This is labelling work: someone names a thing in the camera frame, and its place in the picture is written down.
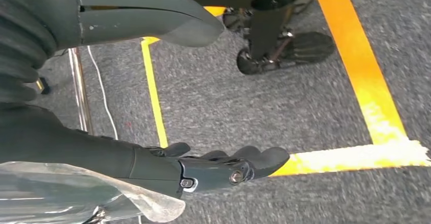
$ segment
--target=plastic sheet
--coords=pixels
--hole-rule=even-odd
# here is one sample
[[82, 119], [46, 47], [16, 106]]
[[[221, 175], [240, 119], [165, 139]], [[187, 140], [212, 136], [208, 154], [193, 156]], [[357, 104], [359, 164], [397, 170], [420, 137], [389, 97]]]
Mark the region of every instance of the plastic sheet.
[[184, 201], [65, 164], [0, 164], [0, 223], [84, 223], [103, 209], [104, 221], [145, 216], [169, 222]]

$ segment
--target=robotic arm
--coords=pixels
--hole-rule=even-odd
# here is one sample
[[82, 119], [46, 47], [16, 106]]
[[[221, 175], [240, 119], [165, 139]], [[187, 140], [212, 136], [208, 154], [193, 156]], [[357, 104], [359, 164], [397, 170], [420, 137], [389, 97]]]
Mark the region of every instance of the robotic arm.
[[272, 174], [289, 159], [281, 148], [181, 157], [187, 144], [144, 148], [91, 136], [27, 104], [36, 94], [24, 84], [57, 50], [146, 36], [200, 47], [223, 30], [193, 0], [0, 0], [0, 164], [69, 164], [175, 198]]

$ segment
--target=white cable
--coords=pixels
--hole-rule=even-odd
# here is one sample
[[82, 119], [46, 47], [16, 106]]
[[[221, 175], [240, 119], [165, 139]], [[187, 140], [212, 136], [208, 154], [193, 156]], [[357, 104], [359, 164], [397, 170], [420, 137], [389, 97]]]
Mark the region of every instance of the white cable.
[[112, 128], [114, 129], [115, 139], [118, 140], [117, 128], [115, 127], [114, 120], [112, 119], [111, 112], [109, 111], [109, 108], [108, 108], [108, 102], [107, 102], [106, 94], [105, 94], [105, 87], [103, 86], [102, 76], [100, 75], [99, 67], [97, 66], [97, 63], [96, 63], [96, 61], [95, 61], [95, 59], [93, 57], [93, 54], [91, 53], [90, 46], [87, 46], [87, 49], [88, 49], [88, 53], [90, 54], [90, 58], [91, 58], [94, 66], [96, 68], [97, 76], [99, 77], [100, 88], [102, 88], [103, 103], [105, 104], [106, 113], [108, 114], [109, 120], [111, 121]]

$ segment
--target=metal pole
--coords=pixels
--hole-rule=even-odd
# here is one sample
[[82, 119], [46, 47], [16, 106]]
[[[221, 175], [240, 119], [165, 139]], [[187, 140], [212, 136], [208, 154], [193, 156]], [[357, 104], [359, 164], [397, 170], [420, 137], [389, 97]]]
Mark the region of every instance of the metal pole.
[[84, 74], [82, 71], [81, 56], [78, 48], [69, 49], [70, 67], [72, 69], [73, 85], [75, 88], [76, 103], [78, 105], [79, 123], [83, 131], [93, 135], [93, 124], [85, 90]]

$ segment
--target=yellow line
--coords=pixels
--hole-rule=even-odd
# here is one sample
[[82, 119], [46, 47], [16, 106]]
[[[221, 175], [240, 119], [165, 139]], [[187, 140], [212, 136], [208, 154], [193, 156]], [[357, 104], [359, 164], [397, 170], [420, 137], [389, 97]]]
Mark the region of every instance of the yellow line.
[[[350, 0], [347, 2], [345, 2], [346, 0], [338, 0], [336, 4], [333, 3], [334, 0], [331, 0], [334, 5], [332, 7], [334, 10], [333, 12], [327, 10], [331, 9], [328, 4], [328, 0], [319, 1], [321, 4], [322, 2], [326, 3], [326, 5], [323, 5], [322, 9], [326, 9], [326, 12], [324, 11], [325, 16], [327, 19], [331, 20], [328, 21], [328, 23], [352, 80], [352, 85], [354, 86], [355, 93], [358, 96], [361, 109], [363, 113], [365, 113], [364, 116], [368, 129], [370, 132], [373, 132], [372, 138], [374, 145], [293, 154], [291, 155], [291, 159], [271, 176], [354, 171], [402, 166], [431, 166], [429, 158], [426, 156], [427, 149], [422, 147], [419, 142], [409, 141], [406, 138], [405, 133], [403, 133], [404, 129], [402, 127], [401, 120], [399, 120], [399, 116], [396, 110], [394, 110], [394, 106], [392, 110], [385, 110], [386, 103], [393, 105], [393, 101], [353, 7], [350, 9], [347, 8], [346, 10], [353, 11], [356, 18], [349, 16], [352, 15], [352, 13], [349, 14], [349, 12], [346, 12], [343, 8], [334, 8], [338, 6], [338, 4], [343, 4], [343, 2], [344, 4], [342, 6], [348, 7], [348, 5], [351, 5]], [[208, 8], [208, 10], [217, 16], [217, 14], [221, 15], [223, 13], [224, 8]], [[337, 22], [337, 16], [347, 22], [347, 24], [339, 26], [341, 29], [337, 26], [339, 25], [339, 21]], [[357, 22], [353, 24], [353, 28], [356, 28], [356, 30], [354, 30], [354, 34], [350, 34], [350, 29], [346, 28], [346, 26], [350, 27], [351, 22]], [[350, 42], [350, 40], [347, 39], [352, 36], [354, 36], [354, 42]], [[152, 71], [151, 57], [148, 47], [149, 44], [157, 41], [158, 39], [156, 38], [145, 38], [145, 41], [142, 42], [142, 52], [160, 142], [162, 147], [166, 147], [166, 133], [163, 126], [156, 82]], [[349, 51], [352, 47], [360, 49], [358, 51], [359, 53]], [[361, 55], [361, 52], [365, 52], [365, 54], [368, 52], [368, 56]], [[355, 66], [358, 61], [361, 62], [360, 66]], [[369, 67], [371, 71], [364, 69], [364, 67]], [[367, 81], [367, 79], [370, 78], [373, 80], [372, 83]], [[373, 88], [376, 87], [378, 88], [377, 91], [367, 91], [370, 89], [373, 90]], [[385, 130], [388, 130], [388, 126], [390, 128], [393, 125], [393, 117], [397, 119], [396, 116], [398, 116], [399, 124], [395, 123], [395, 129], [392, 129], [388, 136], [388, 133]], [[382, 126], [385, 121], [388, 122], [386, 128]], [[394, 131], [397, 131], [401, 135], [396, 135], [396, 137], [393, 136]], [[397, 144], [382, 144], [391, 139], [395, 139]]]
[[367, 169], [422, 166], [430, 167], [428, 149], [417, 141], [397, 144], [364, 145], [291, 155], [290, 160], [275, 176], [324, 172], [358, 171]]
[[141, 42], [142, 56], [144, 59], [145, 73], [148, 81], [149, 96], [151, 99], [152, 112], [156, 121], [157, 134], [159, 135], [160, 147], [168, 147], [168, 139], [166, 136], [165, 126], [163, 124], [162, 110], [160, 108], [159, 95], [157, 94], [156, 80], [152, 68], [151, 55], [149, 51], [149, 42], [144, 39]]
[[318, 0], [358, 99], [373, 144], [407, 137], [351, 0]]

